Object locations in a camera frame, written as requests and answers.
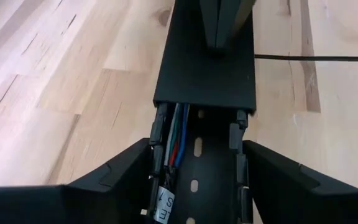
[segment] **white label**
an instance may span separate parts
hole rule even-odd
[[[157,194],[157,207],[155,208],[154,220],[167,224],[169,215],[171,214],[171,209],[173,205],[173,200],[175,199],[175,195],[171,193],[169,190],[159,187]]]

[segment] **black cable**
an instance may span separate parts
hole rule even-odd
[[[358,57],[351,56],[284,56],[255,54],[255,58],[268,60],[297,60],[314,62],[358,62]]]

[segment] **wooden floor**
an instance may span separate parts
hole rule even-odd
[[[0,185],[68,183],[149,136],[173,3],[0,0]],[[258,0],[254,29],[257,54],[358,56],[358,0]],[[255,67],[245,138],[358,187],[358,63]]]

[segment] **red wire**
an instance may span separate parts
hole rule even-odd
[[[173,147],[173,152],[172,152],[172,156],[171,159],[169,160],[169,165],[173,166],[173,164],[175,163],[175,159],[177,157],[178,154],[178,141],[175,142],[175,146]]]

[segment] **white wire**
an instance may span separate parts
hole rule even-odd
[[[179,103],[177,103],[177,105],[175,107],[175,111],[173,112],[173,118],[172,118],[172,121],[171,121],[171,128],[169,129],[167,147],[165,148],[165,159],[164,159],[164,165],[165,166],[168,165],[168,161],[169,161],[173,127],[175,125],[175,120],[178,119],[178,113],[179,113]]]

